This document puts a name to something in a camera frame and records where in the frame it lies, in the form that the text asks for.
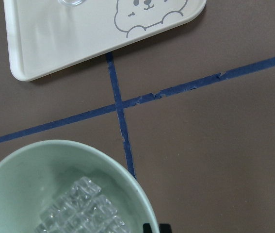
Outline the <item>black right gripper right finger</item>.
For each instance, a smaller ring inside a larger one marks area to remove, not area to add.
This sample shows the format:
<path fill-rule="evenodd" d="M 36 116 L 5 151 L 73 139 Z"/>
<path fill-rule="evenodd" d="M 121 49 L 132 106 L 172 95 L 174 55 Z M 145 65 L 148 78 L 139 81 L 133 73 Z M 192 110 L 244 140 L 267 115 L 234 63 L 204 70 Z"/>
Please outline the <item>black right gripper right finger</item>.
<path fill-rule="evenodd" d="M 160 223 L 159 230 L 160 233 L 172 233 L 171 225 L 168 223 Z"/>

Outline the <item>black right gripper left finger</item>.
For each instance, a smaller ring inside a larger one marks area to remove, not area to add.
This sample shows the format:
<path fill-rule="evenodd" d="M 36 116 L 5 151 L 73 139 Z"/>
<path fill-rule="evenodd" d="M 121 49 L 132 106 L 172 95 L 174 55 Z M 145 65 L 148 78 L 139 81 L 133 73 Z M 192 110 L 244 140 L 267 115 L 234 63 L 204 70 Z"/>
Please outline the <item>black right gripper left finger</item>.
<path fill-rule="evenodd" d="M 143 233 L 153 233 L 151 225 L 149 223 L 143 224 Z"/>

